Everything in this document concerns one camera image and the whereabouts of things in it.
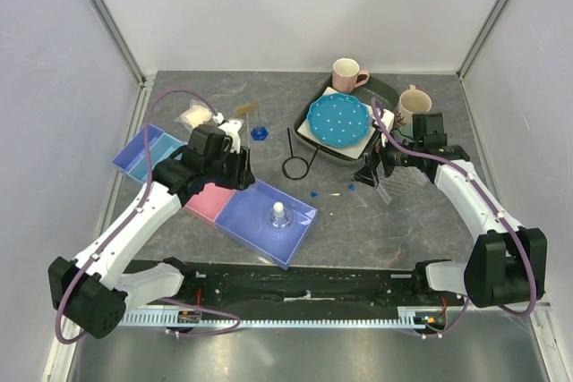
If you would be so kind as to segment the clear test tube rack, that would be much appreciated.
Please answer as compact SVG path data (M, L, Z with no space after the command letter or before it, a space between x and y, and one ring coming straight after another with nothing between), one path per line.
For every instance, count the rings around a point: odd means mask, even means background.
M381 177L376 191L386 204L428 183L427 177L416 167L396 167L390 177Z

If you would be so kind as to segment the round flask white stopper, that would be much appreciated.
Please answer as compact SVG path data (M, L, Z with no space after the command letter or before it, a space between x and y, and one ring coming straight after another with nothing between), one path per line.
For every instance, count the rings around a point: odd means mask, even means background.
M285 232L295 224L295 215L283 202L276 201L266 212L264 222L274 231Z

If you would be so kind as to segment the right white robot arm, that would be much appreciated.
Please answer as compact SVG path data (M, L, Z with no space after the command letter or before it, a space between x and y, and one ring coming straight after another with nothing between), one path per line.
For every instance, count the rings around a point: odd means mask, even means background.
M547 239L538 228L526 228L494 198L481 181L469 155L451 145L437 114L416 114L419 136L400 144L383 122L389 111L375 108L372 122L381 136L364 166L383 168L390 177L397 167L413 167L451 202L474 239L465 263L449 259L417 263L410 282L412 298L431 304L442 292L456 293L478 308L499 307L525 318L544 295Z

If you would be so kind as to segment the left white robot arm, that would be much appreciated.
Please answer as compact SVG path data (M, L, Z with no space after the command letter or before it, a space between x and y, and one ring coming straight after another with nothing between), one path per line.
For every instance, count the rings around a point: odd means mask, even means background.
M149 238L206 184L238 191L254 184L241 128L236 119L194 128L187 143L150 169L133 202L98 239L73 259L59 257L51 263L48 281L59 342L72 343L62 332L64 318L100 339L130 310L167 298L177 304L193 300L197 284L177 259L135 274L125 270Z

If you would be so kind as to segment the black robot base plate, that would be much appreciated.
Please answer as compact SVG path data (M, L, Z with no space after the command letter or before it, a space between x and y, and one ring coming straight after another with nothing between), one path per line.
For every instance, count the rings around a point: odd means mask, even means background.
M293 314L299 310L321 315L332 311L360 316L368 306L432 308L441 311L460 307L454 293L420 290L414 272L352 268L184 264L184 283L173 303L154 301L150 305L176 306L197 312L229 317L240 326L242 316Z

